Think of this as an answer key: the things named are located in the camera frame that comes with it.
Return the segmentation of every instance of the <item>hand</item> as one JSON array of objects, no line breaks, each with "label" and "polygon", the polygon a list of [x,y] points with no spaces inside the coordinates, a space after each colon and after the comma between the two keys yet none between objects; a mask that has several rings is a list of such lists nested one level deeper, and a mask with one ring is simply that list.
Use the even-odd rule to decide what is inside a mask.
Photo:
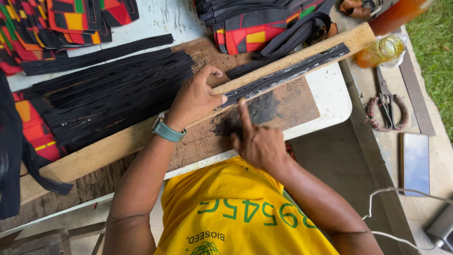
[{"label": "hand", "polygon": [[175,131],[182,131],[190,123],[202,119],[216,107],[227,101],[225,95],[217,95],[206,84],[206,79],[213,74],[217,78],[223,77],[222,71],[206,64],[184,82],[170,107],[164,123]]},{"label": "hand", "polygon": [[286,152],[282,131],[253,125],[245,98],[239,100],[239,114],[244,141],[241,142],[239,136],[233,133],[231,135],[233,148],[251,165],[280,180],[280,177],[285,175],[288,160],[292,160]]}]

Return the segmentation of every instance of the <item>watch strap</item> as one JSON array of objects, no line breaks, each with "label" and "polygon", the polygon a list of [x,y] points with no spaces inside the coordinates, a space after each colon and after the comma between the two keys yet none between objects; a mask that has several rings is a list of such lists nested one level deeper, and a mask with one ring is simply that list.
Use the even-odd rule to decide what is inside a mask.
[{"label": "watch strap", "polygon": [[169,140],[171,142],[180,142],[184,136],[186,135],[186,129],[182,132],[177,132],[171,129],[169,126],[165,125],[162,121],[159,121],[154,128],[153,132],[158,134],[165,140]]}]

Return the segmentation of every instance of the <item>black paint stain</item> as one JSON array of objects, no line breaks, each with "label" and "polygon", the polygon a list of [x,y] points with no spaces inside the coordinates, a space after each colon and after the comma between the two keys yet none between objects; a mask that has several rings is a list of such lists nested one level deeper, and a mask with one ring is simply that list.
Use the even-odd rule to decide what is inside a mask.
[{"label": "black paint stain", "polygon": [[[274,91],[267,92],[253,100],[249,104],[249,113],[252,123],[263,124],[273,120],[277,114],[277,108],[280,104],[275,98]],[[216,136],[230,136],[232,133],[238,133],[242,140],[242,128],[237,107],[227,113],[217,115],[211,120],[215,124],[215,129],[210,130]]]}]

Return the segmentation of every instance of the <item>orange liquid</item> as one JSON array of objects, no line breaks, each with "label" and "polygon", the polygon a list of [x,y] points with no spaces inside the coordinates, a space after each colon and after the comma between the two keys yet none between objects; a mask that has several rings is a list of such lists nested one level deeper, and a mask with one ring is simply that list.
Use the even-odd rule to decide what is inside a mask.
[{"label": "orange liquid", "polygon": [[370,27],[375,35],[393,32],[422,14],[426,10],[420,8],[424,2],[425,0],[400,0],[376,19],[370,21]]}]

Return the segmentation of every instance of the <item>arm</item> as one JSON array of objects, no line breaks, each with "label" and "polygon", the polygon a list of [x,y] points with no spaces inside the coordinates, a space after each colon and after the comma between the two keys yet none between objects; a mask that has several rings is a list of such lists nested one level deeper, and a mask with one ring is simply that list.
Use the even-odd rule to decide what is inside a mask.
[{"label": "arm", "polygon": [[[204,65],[181,86],[164,123],[175,131],[200,120],[227,101],[206,85],[206,78],[222,72]],[[152,254],[156,250],[149,214],[156,203],[175,142],[153,135],[121,178],[107,218],[103,254]]]},{"label": "arm", "polygon": [[236,134],[231,138],[240,156],[289,189],[310,220],[331,236],[340,254],[382,255],[370,229],[351,205],[286,153],[282,131],[253,125],[244,99],[239,101],[239,111],[244,139],[241,142]]}]

